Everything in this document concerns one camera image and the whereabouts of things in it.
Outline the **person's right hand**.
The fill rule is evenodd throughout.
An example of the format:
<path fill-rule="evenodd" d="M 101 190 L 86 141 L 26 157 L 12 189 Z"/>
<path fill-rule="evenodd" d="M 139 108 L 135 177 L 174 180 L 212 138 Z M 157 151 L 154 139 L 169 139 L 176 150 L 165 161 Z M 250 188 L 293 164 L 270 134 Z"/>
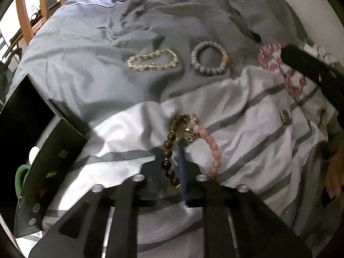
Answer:
<path fill-rule="evenodd" d="M 342 193 L 343 187 L 343 150 L 339 150 L 329 160 L 325 177 L 325 189 L 331 199 Z"/>

